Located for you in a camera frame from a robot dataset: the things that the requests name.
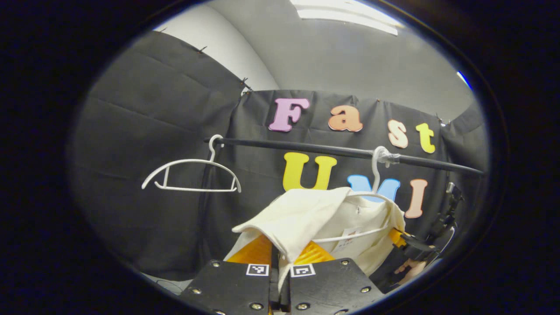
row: label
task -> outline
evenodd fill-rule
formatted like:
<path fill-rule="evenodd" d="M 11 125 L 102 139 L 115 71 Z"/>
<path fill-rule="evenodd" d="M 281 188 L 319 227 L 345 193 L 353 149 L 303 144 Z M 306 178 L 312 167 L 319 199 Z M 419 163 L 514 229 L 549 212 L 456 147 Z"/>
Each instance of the label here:
<path fill-rule="evenodd" d="M 362 228 L 349 228 L 349 229 L 345 229 L 342 232 L 341 236 L 349 236 L 349 235 L 354 235 L 354 234 L 358 234 L 362 231 Z M 334 249 L 332 251 L 330 251 L 331 254 L 341 254 L 344 252 L 344 250 L 353 243 L 354 239 L 353 238 L 349 238 L 349 239 L 342 239 L 338 241 L 338 244 L 336 245 L 336 247 L 334 247 Z"/>

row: clothing rack bar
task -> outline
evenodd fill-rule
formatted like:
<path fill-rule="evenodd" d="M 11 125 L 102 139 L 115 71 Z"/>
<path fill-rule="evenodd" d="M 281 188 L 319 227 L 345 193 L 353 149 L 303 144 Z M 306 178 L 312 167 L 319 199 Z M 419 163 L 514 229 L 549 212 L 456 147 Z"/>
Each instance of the clothing rack bar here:
<path fill-rule="evenodd" d="M 204 139 L 204 142 L 209 142 L 210 138 Z M 217 138 L 214 143 L 224 144 L 224 145 L 239 145 L 239 146 L 251 146 L 251 147 L 263 147 L 269 149 L 281 149 L 281 150 L 295 150 L 304 152 L 313 152 L 321 154 L 331 154 L 338 156 L 347 156 L 349 158 L 359 158 L 371 160 L 371 150 L 361 150 L 352 149 L 346 147 L 335 147 L 335 146 L 324 146 L 324 145 L 312 145 L 309 143 L 297 143 L 297 142 L 287 142 L 287 141 L 270 141 L 270 140 L 244 140 L 244 139 L 230 139 L 230 138 Z M 467 166 L 457 165 L 448 162 L 424 159 L 422 157 L 393 154 L 393 157 L 389 158 L 389 162 L 392 164 L 402 163 L 415 166 L 423 166 L 433 169 L 449 170 L 459 173 L 468 173 L 475 175 L 483 175 L 484 172 L 473 169 Z"/>

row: folded cloth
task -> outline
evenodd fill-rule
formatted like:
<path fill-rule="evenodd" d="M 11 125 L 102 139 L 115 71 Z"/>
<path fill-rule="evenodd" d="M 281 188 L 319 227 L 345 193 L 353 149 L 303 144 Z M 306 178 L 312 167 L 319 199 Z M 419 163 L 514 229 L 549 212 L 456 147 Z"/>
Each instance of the folded cloth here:
<path fill-rule="evenodd" d="M 349 187 L 331 190 L 290 189 L 249 221 L 232 229 L 241 233 L 224 260 L 229 259 L 252 240 L 264 234 L 281 253 L 279 289 L 291 266 L 310 241 L 316 240 L 335 259 L 351 258 L 369 276 L 393 248 L 391 228 L 404 231 L 404 212 L 392 201 L 372 202 Z M 379 231 L 353 238 L 321 242 L 370 230 Z"/>

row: screw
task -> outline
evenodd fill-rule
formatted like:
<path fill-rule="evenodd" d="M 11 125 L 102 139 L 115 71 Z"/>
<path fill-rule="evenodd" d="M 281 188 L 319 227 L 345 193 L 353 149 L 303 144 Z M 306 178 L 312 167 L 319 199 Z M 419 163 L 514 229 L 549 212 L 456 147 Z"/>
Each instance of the screw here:
<path fill-rule="evenodd" d="M 260 309 L 263 309 L 263 305 L 259 304 L 259 303 L 251 303 L 251 308 L 256 309 L 256 310 L 260 310 Z"/>
<path fill-rule="evenodd" d="M 307 303 L 300 303 L 296 306 L 297 309 L 299 309 L 300 311 L 303 311 L 304 309 L 308 309 L 309 308 L 309 304 Z"/>

